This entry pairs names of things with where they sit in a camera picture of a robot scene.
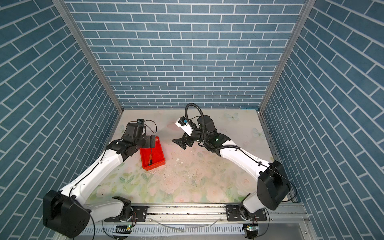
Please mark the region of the aluminium corner post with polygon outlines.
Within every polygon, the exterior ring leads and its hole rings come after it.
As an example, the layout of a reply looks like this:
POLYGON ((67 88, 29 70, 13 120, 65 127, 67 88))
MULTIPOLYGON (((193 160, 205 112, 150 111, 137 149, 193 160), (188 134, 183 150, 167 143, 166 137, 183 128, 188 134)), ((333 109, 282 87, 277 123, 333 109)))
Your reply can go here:
POLYGON ((97 62, 94 54, 92 53, 86 39, 84 38, 80 28, 78 27, 74 17, 70 13, 65 1, 62 0, 52 0, 54 6, 58 10, 59 14, 63 18, 64 22, 66 23, 67 27, 69 28, 71 34, 73 35, 74 39, 78 43, 80 49, 82 50, 83 54, 87 58, 89 64, 91 65, 92 69, 96 73, 97 77, 99 78, 99 81, 105 88, 107 94, 109 95, 110 99, 114 103, 116 109, 120 114, 123 113, 124 108, 119 102, 116 94, 114 93, 110 83, 108 82, 104 72, 102 71, 99 63, 97 62))
POLYGON ((273 93, 273 90, 275 88, 275 86, 277 85, 278 81, 279 81, 279 78, 282 74, 282 71, 288 61, 288 58, 295 46, 295 43, 297 42, 298 38, 299 38, 299 35, 304 27, 304 24, 307 20, 307 18, 309 17, 309 14, 315 4, 315 0, 308 0, 308 1, 305 1, 305 4, 299 14, 299 17, 298 17, 298 20, 292 30, 292 33, 291 33, 291 36, 287 42, 287 45, 284 49, 284 52, 282 53, 281 55, 281 58, 279 60, 279 64, 278 66, 276 67, 276 70, 274 72, 274 75, 272 76, 271 78, 271 81, 269 83, 269 86, 267 87, 267 90, 266 90, 266 93, 262 99, 262 102, 260 104, 260 107, 259 107, 259 113, 263 113, 267 107, 267 104, 268 104, 268 101, 270 99, 270 97, 272 96, 272 93, 273 93))

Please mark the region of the aluminium corner post left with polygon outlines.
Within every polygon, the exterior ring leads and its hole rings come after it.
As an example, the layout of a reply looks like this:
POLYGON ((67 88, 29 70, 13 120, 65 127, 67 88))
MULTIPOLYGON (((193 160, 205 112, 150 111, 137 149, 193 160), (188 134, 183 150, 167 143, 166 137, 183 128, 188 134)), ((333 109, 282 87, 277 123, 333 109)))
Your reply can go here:
POLYGON ((83 54, 87 58, 89 64, 91 65, 92 69, 96 73, 97 77, 99 78, 99 81, 105 88, 107 94, 109 95, 110 99, 114 103, 116 109, 120 114, 123 113, 124 108, 119 102, 116 94, 114 93, 110 83, 108 82, 104 72, 102 71, 99 63, 97 62, 94 54, 92 53, 86 39, 84 38, 80 28, 78 27, 74 17, 70 13, 65 1, 62 0, 52 0, 54 6, 58 10, 59 14, 63 18, 64 22, 66 23, 67 27, 69 28, 71 34, 73 35, 74 39, 78 43, 80 49, 82 50, 83 54))

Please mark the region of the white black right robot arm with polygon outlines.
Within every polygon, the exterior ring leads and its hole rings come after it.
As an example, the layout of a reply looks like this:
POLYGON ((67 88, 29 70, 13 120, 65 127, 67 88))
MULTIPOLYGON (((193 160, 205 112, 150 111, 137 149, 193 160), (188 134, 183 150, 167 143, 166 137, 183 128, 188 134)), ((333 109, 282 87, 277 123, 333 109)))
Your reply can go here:
POLYGON ((291 191, 283 165, 262 160, 235 144, 228 136, 217 131, 210 116, 198 118, 198 123, 181 117, 176 125, 184 131, 179 139, 172 140, 182 149, 200 143, 206 150, 231 161, 257 181, 255 193, 248 194, 239 204, 239 212, 246 221, 261 209, 276 210, 291 191))

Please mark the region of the orange handled screwdriver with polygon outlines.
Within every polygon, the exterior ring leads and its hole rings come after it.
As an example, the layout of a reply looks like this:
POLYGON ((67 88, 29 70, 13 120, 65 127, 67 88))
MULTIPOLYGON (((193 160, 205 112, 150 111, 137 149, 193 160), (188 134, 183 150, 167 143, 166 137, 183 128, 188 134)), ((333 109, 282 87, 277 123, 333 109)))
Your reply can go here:
POLYGON ((152 164, 153 164, 153 149, 151 149, 149 154, 148 166, 151 166, 152 164))

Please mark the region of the red plastic bin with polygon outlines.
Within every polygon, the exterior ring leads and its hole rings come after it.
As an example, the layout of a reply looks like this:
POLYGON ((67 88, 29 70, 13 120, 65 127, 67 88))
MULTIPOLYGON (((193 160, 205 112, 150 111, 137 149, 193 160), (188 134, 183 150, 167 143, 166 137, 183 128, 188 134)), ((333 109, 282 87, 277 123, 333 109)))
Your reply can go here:
POLYGON ((153 148, 153 164, 148 166, 150 151, 151 149, 140 149, 142 167, 146 171, 153 170, 166 163, 159 137, 156 137, 156 146, 153 148))

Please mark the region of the aluminium corner post right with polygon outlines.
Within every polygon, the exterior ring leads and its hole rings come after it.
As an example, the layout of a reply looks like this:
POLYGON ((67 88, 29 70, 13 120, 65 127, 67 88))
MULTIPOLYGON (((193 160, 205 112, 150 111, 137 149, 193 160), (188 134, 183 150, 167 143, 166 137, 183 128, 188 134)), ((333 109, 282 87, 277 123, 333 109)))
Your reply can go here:
POLYGON ((262 102, 260 104, 260 107, 259 107, 259 113, 263 113, 267 107, 267 104, 268 104, 268 101, 270 99, 270 97, 272 96, 272 93, 273 93, 273 90, 275 88, 275 86, 277 85, 278 81, 279 81, 279 78, 282 74, 282 71, 288 61, 288 58, 295 46, 295 43, 297 42, 298 38, 299 38, 299 35, 304 27, 304 24, 307 20, 307 18, 309 17, 309 14, 315 4, 315 0, 308 0, 308 1, 305 1, 305 4, 299 14, 299 17, 298 17, 298 20, 292 30, 292 33, 291 33, 291 36, 287 42, 287 45, 284 49, 284 52, 282 53, 281 55, 281 58, 279 60, 279 64, 278 66, 276 67, 276 70, 274 72, 274 75, 272 76, 271 78, 271 81, 269 83, 269 86, 267 87, 267 90, 266 90, 266 93, 262 99, 262 102))

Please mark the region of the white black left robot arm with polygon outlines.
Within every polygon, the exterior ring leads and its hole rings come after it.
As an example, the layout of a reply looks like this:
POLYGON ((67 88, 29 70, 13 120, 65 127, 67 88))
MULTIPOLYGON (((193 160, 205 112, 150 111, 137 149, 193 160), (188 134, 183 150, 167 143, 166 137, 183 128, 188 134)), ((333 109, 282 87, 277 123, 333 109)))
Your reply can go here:
POLYGON ((106 202, 86 203, 96 187, 125 160, 140 149, 154 148, 156 136, 147 135, 146 121, 129 122, 122 137, 111 141, 100 157, 77 178, 59 191, 50 190, 43 198, 43 225, 70 239, 77 237, 89 223, 116 218, 129 222, 135 215, 131 201, 113 196, 106 202))

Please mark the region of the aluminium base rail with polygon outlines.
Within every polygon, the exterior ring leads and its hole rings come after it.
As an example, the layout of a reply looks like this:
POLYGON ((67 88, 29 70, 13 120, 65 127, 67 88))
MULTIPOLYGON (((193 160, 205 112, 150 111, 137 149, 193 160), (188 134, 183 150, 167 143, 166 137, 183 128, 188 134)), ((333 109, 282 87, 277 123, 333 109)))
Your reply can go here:
MULTIPOLYGON (((97 225, 117 225, 132 229, 136 225, 160 224, 170 225, 218 225, 242 224, 243 235, 247 239, 317 239, 314 227, 302 204, 285 203, 276 210, 261 209, 251 220, 242 218, 238 204, 133 204, 134 216, 129 222, 120 222, 108 218, 87 227, 97 225)), ((107 236, 109 239, 128 239, 130 237, 107 236)))

